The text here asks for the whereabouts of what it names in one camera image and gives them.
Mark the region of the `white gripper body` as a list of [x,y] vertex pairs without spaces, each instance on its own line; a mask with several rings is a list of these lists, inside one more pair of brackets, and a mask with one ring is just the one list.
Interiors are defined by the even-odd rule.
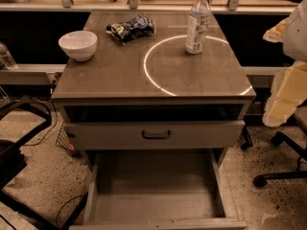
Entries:
[[302,0],[288,17],[283,53],[295,60],[307,61],[307,0]]

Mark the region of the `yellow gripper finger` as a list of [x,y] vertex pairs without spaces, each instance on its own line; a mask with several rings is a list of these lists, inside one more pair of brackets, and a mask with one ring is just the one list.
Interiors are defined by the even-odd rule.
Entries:
[[262,122],[267,127],[279,127],[306,100],[307,63],[296,61],[291,67],[275,74]]
[[285,18],[281,20],[279,23],[277,23],[275,26],[270,28],[269,30],[266,30],[266,32],[263,35],[263,39],[272,42],[282,42],[284,40],[284,34],[287,28],[287,22],[288,19]]

